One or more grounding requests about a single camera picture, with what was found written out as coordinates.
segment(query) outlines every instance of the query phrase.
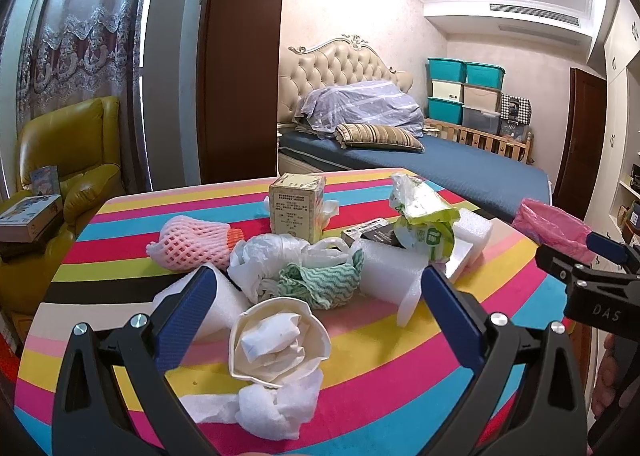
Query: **pillow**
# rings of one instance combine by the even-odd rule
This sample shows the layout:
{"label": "pillow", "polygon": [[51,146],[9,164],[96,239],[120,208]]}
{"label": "pillow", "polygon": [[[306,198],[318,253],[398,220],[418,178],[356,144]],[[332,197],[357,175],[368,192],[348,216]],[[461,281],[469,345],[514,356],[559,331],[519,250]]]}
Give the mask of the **pillow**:
{"label": "pillow", "polygon": [[347,147],[370,147],[423,152],[424,146],[413,135],[394,126],[372,124],[339,124],[335,137],[343,149]]}

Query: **pink foam net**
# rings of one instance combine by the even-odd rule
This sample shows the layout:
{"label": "pink foam net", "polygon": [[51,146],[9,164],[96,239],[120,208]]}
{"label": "pink foam net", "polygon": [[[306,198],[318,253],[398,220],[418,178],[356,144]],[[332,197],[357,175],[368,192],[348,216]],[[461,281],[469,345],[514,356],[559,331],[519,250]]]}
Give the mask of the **pink foam net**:
{"label": "pink foam net", "polygon": [[168,270],[193,270],[206,262],[226,270],[229,254],[241,239],[242,230],[229,224],[176,216],[164,224],[158,242],[146,246],[146,253]]}

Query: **plaid bag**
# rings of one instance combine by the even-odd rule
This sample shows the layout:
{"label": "plaid bag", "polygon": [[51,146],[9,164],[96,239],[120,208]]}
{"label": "plaid bag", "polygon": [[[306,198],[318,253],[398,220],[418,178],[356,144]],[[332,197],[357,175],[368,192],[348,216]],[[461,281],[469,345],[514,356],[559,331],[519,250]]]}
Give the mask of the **plaid bag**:
{"label": "plaid bag", "polygon": [[531,123],[530,100],[503,93],[500,98],[500,118],[529,125]]}

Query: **tufted headboard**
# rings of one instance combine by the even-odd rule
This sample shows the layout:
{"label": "tufted headboard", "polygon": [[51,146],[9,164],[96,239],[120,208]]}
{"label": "tufted headboard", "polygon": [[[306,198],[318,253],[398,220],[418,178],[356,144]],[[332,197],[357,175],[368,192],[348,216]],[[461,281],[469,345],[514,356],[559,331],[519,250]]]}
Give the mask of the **tufted headboard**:
{"label": "tufted headboard", "polygon": [[357,35],[343,35],[311,50],[290,46],[280,55],[278,123],[291,122],[300,97],[309,91],[380,79],[391,80],[404,93],[414,83],[410,73],[387,68]]}

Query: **green patterned cloth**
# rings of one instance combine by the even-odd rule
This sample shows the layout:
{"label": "green patterned cloth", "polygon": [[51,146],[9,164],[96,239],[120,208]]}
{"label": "green patterned cloth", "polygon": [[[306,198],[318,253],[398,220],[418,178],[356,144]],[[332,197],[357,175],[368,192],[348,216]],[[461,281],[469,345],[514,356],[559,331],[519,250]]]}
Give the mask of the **green patterned cloth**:
{"label": "green patterned cloth", "polygon": [[280,271],[279,294],[301,299],[313,309],[344,306],[360,284],[363,261],[362,250],[356,250],[353,264],[305,268],[290,262]]}

